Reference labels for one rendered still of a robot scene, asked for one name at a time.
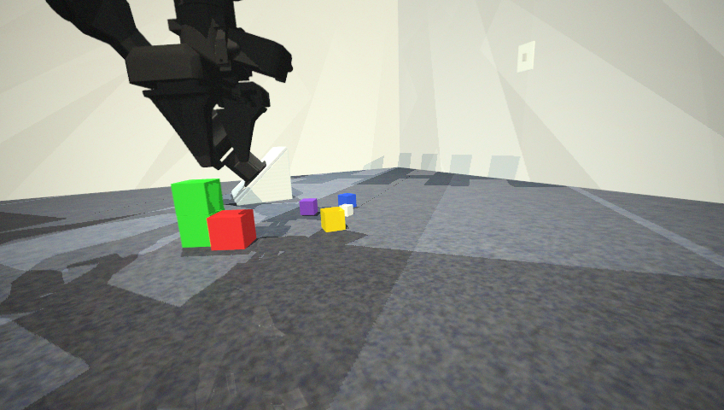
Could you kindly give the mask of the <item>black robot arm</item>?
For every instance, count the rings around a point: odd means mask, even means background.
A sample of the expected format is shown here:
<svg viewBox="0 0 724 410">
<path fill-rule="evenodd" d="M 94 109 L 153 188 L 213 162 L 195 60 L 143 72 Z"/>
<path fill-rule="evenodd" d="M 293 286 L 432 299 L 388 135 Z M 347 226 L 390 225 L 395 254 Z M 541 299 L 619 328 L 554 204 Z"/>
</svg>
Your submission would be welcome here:
<svg viewBox="0 0 724 410">
<path fill-rule="evenodd" d="M 62 18 L 71 21 L 83 34 L 111 45 L 124 59 L 136 46 L 152 45 L 137 30 L 131 8 L 126 0 L 45 0 Z M 230 11 L 235 17 L 234 1 L 241 0 L 174 0 L 174 9 L 189 3 L 205 3 Z M 292 55 L 281 44 L 245 32 L 219 27 L 215 41 L 215 58 L 218 65 L 233 61 L 248 71 L 273 77 L 285 83 L 292 72 Z M 221 62 L 223 61 L 223 62 Z M 212 110 L 213 168 L 227 166 L 244 180 L 247 187 L 266 167 L 251 152 L 247 162 L 240 162 L 234 150 L 220 160 L 230 149 L 231 143 L 221 124 L 216 109 Z"/>
</svg>

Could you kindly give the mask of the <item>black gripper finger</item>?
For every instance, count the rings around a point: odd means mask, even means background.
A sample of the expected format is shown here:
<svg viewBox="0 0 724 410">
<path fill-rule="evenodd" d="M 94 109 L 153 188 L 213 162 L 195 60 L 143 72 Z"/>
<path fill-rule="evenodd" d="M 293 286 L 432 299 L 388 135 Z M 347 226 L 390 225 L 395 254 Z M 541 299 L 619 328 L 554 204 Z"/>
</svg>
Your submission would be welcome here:
<svg viewBox="0 0 724 410">
<path fill-rule="evenodd" d="M 216 108 L 216 112 L 229 138 L 231 146 L 240 162 L 249 158 L 255 121 L 265 113 L 267 108 Z"/>
<path fill-rule="evenodd" d="M 212 110 L 223 91 L 201 86 L 146 90 L 142 93 L 165 116 L 200 167 L 212 167 Z"/>
</svg>

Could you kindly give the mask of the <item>red block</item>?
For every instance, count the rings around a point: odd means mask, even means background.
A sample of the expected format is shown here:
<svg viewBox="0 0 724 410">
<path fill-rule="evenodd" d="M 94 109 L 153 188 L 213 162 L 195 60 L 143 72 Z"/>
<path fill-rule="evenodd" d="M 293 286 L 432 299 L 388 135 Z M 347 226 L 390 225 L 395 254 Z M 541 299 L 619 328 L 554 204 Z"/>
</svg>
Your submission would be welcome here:
<svg viewBox="0 0 724 410">
<path fill-rule="evenodd" d="M 253 209 L 222 210 L 206 220 L 211 250 L 246 249 L 256 239 Z"/>
</svg>

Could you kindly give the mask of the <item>yellow cube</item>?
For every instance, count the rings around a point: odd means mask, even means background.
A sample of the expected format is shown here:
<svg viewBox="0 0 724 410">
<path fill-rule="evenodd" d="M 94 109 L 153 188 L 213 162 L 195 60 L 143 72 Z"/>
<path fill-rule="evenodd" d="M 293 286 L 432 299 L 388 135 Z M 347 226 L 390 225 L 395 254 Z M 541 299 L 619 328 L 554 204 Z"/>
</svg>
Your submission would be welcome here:
<svg viewBox="0 0 724 410">
<path fill-rule="evenodd" d="M 345 211 L 340 207 L 321 208 L 321 225 L 325 232 L 346 230 Z"/>
</svg>

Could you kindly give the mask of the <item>blue block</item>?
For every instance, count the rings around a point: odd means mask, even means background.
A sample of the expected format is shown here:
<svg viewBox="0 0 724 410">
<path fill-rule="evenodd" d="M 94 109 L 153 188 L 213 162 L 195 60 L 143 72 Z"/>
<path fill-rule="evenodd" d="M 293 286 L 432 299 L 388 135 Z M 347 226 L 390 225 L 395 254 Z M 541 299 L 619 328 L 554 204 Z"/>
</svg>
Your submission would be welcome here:
<svg viewBox="0 0 724 410">
<path fill-rule="evenodd" d="M 353 204 L 353 207 L 356 207 L 356 194 L 345 193 L 338 195 L 338 207 L 342 204 Z"/>
</svg>

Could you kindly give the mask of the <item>purple block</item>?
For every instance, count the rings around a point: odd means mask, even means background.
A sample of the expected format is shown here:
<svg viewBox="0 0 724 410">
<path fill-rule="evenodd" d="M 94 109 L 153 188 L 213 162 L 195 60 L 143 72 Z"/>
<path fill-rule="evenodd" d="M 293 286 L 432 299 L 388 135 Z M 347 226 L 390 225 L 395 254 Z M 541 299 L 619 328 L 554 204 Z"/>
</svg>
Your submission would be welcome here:
<svg viewBox="0 0 724 410">
<path fill-rule="evenodd" d="M 317 198 L 304 198 L 300 200 L 301 215 L 315 215 L 318 212 Z"/>
</svg>

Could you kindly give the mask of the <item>green block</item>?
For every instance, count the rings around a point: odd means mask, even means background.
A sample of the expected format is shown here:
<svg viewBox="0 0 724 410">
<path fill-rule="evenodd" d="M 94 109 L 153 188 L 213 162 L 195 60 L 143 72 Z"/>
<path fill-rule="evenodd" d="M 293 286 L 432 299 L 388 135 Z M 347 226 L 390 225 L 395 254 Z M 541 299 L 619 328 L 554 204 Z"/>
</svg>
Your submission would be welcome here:
<svg viewBox="0 0 724 410">
<path fill-rule="evenodd" d="M 183 248 L 211 247 L 206 218 L 222 210 L 225 209 L 221 208 L 210 215 L 178 216 L 178 226 Z"/>
<path fill-rule="evenodd" d="M 171 186 L 177 216 L 210 215 L 224 208 L 219 179 L 191 179 Z"/>
</svg>

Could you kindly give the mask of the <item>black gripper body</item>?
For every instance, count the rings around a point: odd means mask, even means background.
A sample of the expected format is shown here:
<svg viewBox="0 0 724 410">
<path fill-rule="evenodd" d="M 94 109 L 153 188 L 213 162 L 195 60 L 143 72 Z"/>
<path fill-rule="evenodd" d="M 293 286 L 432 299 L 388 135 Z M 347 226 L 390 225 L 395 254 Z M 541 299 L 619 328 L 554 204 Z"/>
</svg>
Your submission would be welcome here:
<svg viewBox="0 0 724 410">
<path fill-rule="evenodd" d="M 133 47 L 125 59 L 129 82 L 150 90 L 211 86 L 223 91 L 221 108 L 271 106 L 269 92 L 249 80 L 248 71 L 230 61 L 218 65 L 215 41 L 219 27 L 233 28 L 236 17 L 228 10 L 205 3 L 189 3 L 167 19 L 168 30 L 180 44 Z M 224 15 L 228 15 L 231 21 Z"/>
</svg>

